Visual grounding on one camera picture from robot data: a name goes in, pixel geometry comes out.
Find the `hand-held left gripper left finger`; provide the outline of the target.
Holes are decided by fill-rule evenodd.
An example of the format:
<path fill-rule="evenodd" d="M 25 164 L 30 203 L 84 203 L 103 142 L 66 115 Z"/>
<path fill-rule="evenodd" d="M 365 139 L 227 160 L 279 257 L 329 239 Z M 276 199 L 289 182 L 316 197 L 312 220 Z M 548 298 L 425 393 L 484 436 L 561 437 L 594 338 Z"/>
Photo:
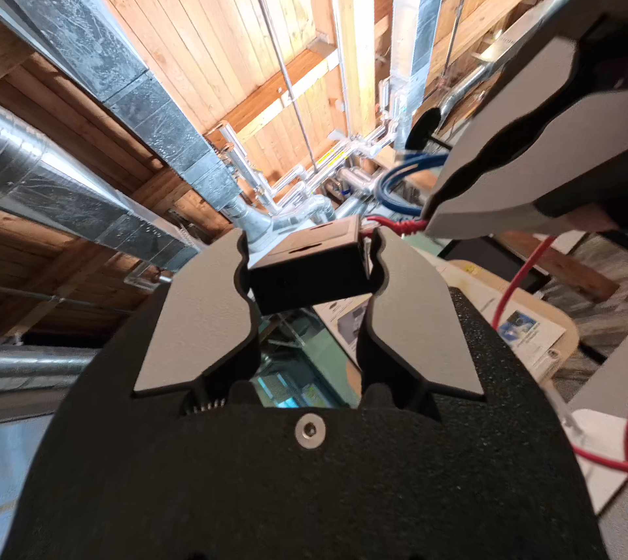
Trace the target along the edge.
<path fill-rule="evenodd" d="M 226 396 L 261 361 L 260 317 L 248 296 L 246 234 L 232 229 L 174 275 L 134 393 L 191 387 Z"/>

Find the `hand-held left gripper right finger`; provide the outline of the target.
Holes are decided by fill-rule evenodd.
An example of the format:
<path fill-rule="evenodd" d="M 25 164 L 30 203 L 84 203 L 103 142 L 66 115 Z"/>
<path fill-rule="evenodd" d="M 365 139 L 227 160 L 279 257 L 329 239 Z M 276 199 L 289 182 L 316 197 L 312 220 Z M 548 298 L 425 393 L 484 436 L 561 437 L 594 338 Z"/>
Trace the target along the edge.
<path fill-rule="evenodd" d="M 433 263 L 388 227 L 374 230 L 373 294 L 358 333 L 362 397 L 384 384 L 393 399 L 484 391 L 450 289 Z"/>

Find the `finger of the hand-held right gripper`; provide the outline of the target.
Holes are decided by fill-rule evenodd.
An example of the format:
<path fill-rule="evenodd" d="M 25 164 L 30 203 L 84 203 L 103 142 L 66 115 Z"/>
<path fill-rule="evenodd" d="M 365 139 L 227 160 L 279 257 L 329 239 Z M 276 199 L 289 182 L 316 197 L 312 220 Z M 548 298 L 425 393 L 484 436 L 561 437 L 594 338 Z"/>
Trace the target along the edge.
<path fill-rule="evenodd" d="M 474 239 L 559 235 L 567 214 L 627 196 L 627 91 L 591 93 L 550 121 L 522 155 L 436 206 L 426 234 Z"/>
<path fill-rule="evenodd" d="M 553 38 L 468 120 L 430 195 L 431 211 L 512 160 L 519 142 L 511 129 L 567 85 L 578 52 L 576 40 Z"/>

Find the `black ethernet port box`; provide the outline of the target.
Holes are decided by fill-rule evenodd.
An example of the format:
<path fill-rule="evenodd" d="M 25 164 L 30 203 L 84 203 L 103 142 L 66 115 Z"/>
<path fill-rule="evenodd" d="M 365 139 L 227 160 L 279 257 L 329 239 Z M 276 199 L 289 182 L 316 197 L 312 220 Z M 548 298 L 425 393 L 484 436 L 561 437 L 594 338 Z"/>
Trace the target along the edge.
<path fill-rule="evenodd" d="M 291 233 L 249 268 L 249 281 L 263 316 L 369 293 L 360 217 Z"/>

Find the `person's right hand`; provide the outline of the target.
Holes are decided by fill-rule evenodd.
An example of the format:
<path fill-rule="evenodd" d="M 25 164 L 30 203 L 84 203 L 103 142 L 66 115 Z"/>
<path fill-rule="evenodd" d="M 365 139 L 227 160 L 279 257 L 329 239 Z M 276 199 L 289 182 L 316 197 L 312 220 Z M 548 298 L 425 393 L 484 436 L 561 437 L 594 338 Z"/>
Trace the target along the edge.
<path fill-rule="evenodd" d="M 627 226 L 618 224 L 600 205 L 589 204 L 553 219 L 561 231 L 578 230 L 587 233 L 620 232 L 627 234 Z"/>

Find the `black round stand lamp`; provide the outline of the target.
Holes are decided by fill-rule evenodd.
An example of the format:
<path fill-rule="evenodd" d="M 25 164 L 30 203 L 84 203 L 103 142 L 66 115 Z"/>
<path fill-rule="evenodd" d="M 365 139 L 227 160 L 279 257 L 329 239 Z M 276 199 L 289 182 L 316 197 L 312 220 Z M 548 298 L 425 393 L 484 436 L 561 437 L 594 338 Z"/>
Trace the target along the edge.
<path fill-rule="evenodd" d="M 419 153 L 426 151 L 429 145 L 452 150 L 452 146 L 435 136 L 436 130 L 440 127 L 441 112 L 438 107 L 426 110 L 413 125 L 405 143 L 405 151 L 408 153 Z"/>

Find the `printed instruction sheet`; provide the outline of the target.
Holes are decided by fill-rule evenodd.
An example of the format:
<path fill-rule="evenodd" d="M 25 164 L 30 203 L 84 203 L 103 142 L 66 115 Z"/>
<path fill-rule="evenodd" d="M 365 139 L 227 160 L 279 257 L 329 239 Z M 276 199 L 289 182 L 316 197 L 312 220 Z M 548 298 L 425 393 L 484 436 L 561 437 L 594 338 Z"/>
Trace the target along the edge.
<path fill-rule="evenodd" d="M 451 286 L 460 289 L 489 323 L 509 283 L 466 260 L 446 261 L 418 250 Z M 313 310 L 357 365 L 357 330 L 369 294 L 315 305 Z M 539 384 L 551 380 L 577 350 L 577 328 L 570 317 L 522 289 L 516 289 L 500 317 L 498 334 Z"/>

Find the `white sign base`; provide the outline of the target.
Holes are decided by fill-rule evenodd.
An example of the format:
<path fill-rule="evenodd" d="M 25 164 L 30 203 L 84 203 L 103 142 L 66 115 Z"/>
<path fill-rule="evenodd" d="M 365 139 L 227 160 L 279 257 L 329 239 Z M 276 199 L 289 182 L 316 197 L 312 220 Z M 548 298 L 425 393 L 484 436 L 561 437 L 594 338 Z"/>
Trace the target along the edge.
<path fill-rule="evenodd" d="M 626 420 L 597 412 L 578 409 L 561 421 L 571 443 L 581 450 L 617 462 L 626 461 L 624 435 Z M 576 455 L 585 478 L 594 513 L 598 516 L 627 482 L 627 473 L 594 463 Z"/>

